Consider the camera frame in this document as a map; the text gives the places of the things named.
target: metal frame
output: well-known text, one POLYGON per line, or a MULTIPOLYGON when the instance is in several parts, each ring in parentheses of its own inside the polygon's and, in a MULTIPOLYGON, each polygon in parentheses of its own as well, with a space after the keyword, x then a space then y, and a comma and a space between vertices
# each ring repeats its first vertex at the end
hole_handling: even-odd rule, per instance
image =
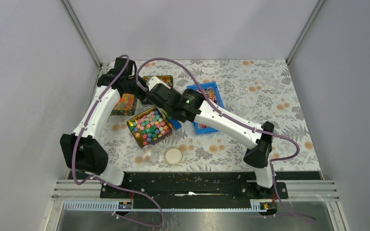
POLYGON ((73 23, 77 33, 79 34, 81 40, 83 41, 84 45, 86 46, 88 52, 90 53, 90 56, 92 57, 94 63, 97 67, 101 67, 101 60, 98 57, 92 43, 90 42, 89 38, 87 37, 86 32, 84 31, 83 27, 81 26, 81 23, 79 19, 77 18, 76 13, 73 10, 73 7, 71 6, 69 0, 60 0, 62 3, 64 9, 66 10, 67 15, 70 18, 70 21, 73 23))
MULTIPOLYGON (((289 193, 287 202, 319 202, 323 201, 328 208, 331 221, 336 231, 349 231, 340 198, 332 180, 280 180, 286 183, 289 193)), ((55 231, 64 209, 72 208, 73 205, 85 206, 85 211, 109 211, 118 201, 129 201, 130 199, 101 199, 102 185, 97 180, 88 180, 83 185, 76 185, 73 180, 58 180, 52 195, 53 205, 50 214, 47 216, 45 231, 55 231)), ((251 200, 251 203, 264 202, 268 200, 251 200)), ((136 209, 138 211, 158 211, 157 209, 136 209)), ((167 212, 252 212, 252 209, 163 209, 167 212)))
POLYGON ((293 48, 290 51, 290 54, 287 56, 286 63, 287 66, 290 65, 291 61, 293 60, 297 50, 299 49, 303 39, 307 35, 308 30, 310 29, 311 25, 313 24, 314 20, 316 19, 318 13, 320 12, 322 6, 324 5, 326 0, 318 0, 316 6, 314 7, 313 11, 311 12, 310 16, 307 19, 303 29, 301 30, 293 48))

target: floral tablecloth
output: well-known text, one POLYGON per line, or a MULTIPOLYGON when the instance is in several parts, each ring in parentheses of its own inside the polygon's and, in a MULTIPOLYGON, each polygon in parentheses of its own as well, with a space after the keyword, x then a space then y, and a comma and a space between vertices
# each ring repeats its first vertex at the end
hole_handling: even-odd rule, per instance
MULTIPOLYGON (((140 66, 144 61, 136 61, 140 66)), ((201 83, 215 81, 225 108, 253 122, 270 121, 275 132, 291 137, 301 147, 300 154, 288 161, 275 162, 278 171, 320 170, 316 152, 300 108, 291 76, 284 60, 184 60, 185 65, 201 83)), ((103 70, 114 66, 114 61, 103 70)), ((141 76, 172 75, 174 87, 182 92, 193 85, 191 78, 178 66, 164 62, 147 64, 141 76)), ((138 101, 136 114, 150 107, 138 101)), ((235 139, 216 132, 195 135, 192 123, 157 143, 160 161, 149 166, 139 154, 141 148, 131 135, 126 121, 132 116, 111 115, 100 142, 109 154, 109 161, 124 171, 251 171, 243 162, 246 148, 235 139), (169 148, 184 153, 182 162, 171 166, 163 154, 169 148)), ((295 147, 288 141, 273 139, 272 158, 292 155, 295 147)))

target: blue plastic container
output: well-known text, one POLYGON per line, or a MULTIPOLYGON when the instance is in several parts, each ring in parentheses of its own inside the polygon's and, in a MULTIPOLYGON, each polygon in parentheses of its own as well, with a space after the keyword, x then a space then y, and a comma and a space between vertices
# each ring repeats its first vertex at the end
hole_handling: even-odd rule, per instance
MULTIPOLYGON (((215 97, 216 97, 216 104, 225 107, 221 98, 221 95, 219 93, 218 85, 216 85, 216 82, 210 82, 210 83, 202 83, 200 85, 203 89, 208 89, 209 87, 215 90, 215 97)), ((188 86, 186 87, 188 89, 193 89, 193 90, 198 90, 198 87, 196 85, 188 86)), ((194 122, 194 127, 195 127, 195 133, 197 135, 201 134, 208 134, 208 133, 213 133, 217 132, 218 130, 214 128, 199 128, 198 124, 194 122)))

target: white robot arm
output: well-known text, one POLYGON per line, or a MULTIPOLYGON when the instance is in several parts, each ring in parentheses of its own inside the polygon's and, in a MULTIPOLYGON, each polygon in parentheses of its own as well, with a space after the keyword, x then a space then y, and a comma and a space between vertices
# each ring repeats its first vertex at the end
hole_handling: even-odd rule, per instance
MULTIPOLYGON (((60 139, 65 161, 69 168, 71 168, 73 147, 77 139, 76 134, 79 134, 82 128, 84 128, 79 141, 79 148, 75 154, 76 169, 99 176, 112 184, 121 185, 124 179, 124 172, 108 162, 108 155, 97 140, 102 134, 102 129, 104 128, 111 110, 119 101, 121 95, 123 93, 132 93, 140 100, 145 98, 149 99, 158 108, 166 111, 173 119, 182 122, 195 121, 215 128, 238 140, 247 148, 244 161, 253 167, 257 184, 265 188, 272 187, 272 174, 268 162, 269 152, 271 151, 271 136, 253 132, 222 117, 215 110, 212 110, 201 93, 186 89, 180 94, 157 77, 152 77, 146 83, 141 80, 142 85, 146 85, 149 89, 149 91, 145 93, 143 90, 138 89, 133 77, 130 76, 131 72, 132 69, 128 69, 126 75, 120 77, 119 81, 113 85, 115 87, 109 88, 106 92, 104 92, 106 85, 110 83, 110 79, 112 79, 114 75, 112 74, 113 71, 104 74, 97 83, 98 87, 95 97, 79 126, 74 129, 72 134, 64 134, 60 139)), ((228 116, 232 116, 234 119, 250 127, 262 128, 270 132, 274 129, 274 126, 269 122, 263 125, 253 123, 219 106, 216 107, 228 116)))

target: gray wall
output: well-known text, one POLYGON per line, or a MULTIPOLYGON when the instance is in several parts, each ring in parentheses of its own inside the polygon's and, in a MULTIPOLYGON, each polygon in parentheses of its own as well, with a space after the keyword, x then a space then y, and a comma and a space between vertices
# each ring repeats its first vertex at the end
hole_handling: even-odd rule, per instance
POLYGON ((36 231, 96 72, 60 1, 0 1, 0 231, 36 231))
POLYGON ((327 1, 291 75, 351 230, 370 230, 370 1, 327 1))
POLYGON ((287 58, 317 0, 70 0, 103 62, 287 58))

